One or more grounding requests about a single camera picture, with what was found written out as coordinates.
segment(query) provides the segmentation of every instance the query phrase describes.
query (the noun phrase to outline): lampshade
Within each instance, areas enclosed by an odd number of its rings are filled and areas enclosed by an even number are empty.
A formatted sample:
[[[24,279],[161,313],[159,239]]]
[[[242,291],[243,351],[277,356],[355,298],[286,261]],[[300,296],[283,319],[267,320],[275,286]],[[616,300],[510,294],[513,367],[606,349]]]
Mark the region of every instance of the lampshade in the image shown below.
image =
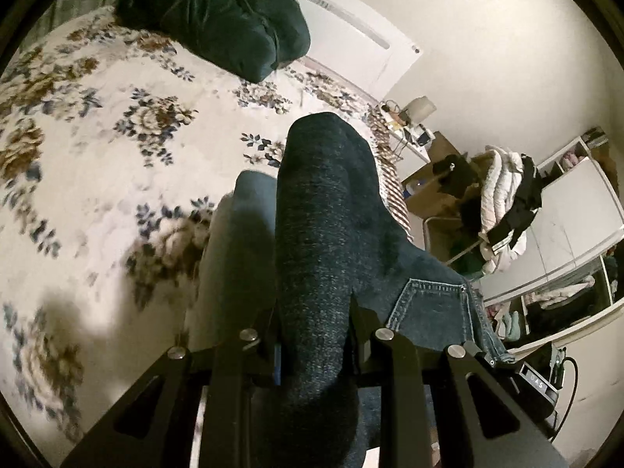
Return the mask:
[[[421,96],[408,103],[399,116],[406,123],[416,126],[432,115],[435,110],[436,106],[433,102],[426,96]]]

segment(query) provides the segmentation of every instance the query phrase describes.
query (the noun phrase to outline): metal bolt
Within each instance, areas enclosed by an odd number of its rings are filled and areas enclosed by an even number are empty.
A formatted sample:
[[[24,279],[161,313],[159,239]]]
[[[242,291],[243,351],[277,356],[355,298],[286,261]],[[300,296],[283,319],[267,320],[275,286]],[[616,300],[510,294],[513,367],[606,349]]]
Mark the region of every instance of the metal bolt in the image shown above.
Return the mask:
[[[186,349],[182,346],[172,346],[167,351],[167,357],[169,359],[183,359],[186,355]]]
[[[252,328],[243,329],[239,336],[243,341],[255,341],[258,339],[258,331]]]
[[[382,341],[390,341],[394,337],[394,331],[382,327],[375,331],[375,337]]]
[[[462,359],[466,355],[466,349],[461,345],[451,345],[447,351],[451,357],[456,359]]]

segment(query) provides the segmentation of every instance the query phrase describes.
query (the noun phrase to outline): bed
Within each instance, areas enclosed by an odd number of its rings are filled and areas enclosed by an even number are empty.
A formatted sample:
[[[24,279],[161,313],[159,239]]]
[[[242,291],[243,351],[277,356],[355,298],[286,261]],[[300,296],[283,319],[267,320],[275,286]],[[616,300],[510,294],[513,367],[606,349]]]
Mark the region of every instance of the bed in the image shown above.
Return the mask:
[[[0,82],[0,391],[53,466],[183,329],[221,198],[276,176],[291,123],[332,111],[409,222],[374,101],[304,59],[252,85],[112,7],[70,19]]]

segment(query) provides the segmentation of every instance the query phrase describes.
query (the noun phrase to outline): green cushion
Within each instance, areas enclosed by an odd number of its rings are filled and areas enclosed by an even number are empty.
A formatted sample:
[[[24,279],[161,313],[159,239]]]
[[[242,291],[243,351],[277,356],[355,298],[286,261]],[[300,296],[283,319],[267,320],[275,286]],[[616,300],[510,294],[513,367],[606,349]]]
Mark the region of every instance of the green cushion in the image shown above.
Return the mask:
[[[163,32],[255,83],[310,48],[295,0],[118,0],[116,13],[124,26]]]

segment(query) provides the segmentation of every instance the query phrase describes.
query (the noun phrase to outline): cabinet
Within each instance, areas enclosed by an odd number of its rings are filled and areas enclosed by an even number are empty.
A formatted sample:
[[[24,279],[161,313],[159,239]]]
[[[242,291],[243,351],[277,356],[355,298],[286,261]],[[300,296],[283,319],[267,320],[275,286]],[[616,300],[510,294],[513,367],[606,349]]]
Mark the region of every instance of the cabinet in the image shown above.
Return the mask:
[[[506,301],[509,312],[519,312],[521,332],[519,340],[503,341],[506,348],[525,356],[548,342],[564,346],[619,317],[624,300],[614,302],[604,264],[603,256],[598,256],[531,293]]]
[[[575,151],[568,171],[561,158]],[[624,237],[624,210],[600,165],[576,139],[538,166],[547,185],[542,209],[527,230],[527,250],[504,273],[481,278],[486,305],[504,303],[554,283],[595,260]]]

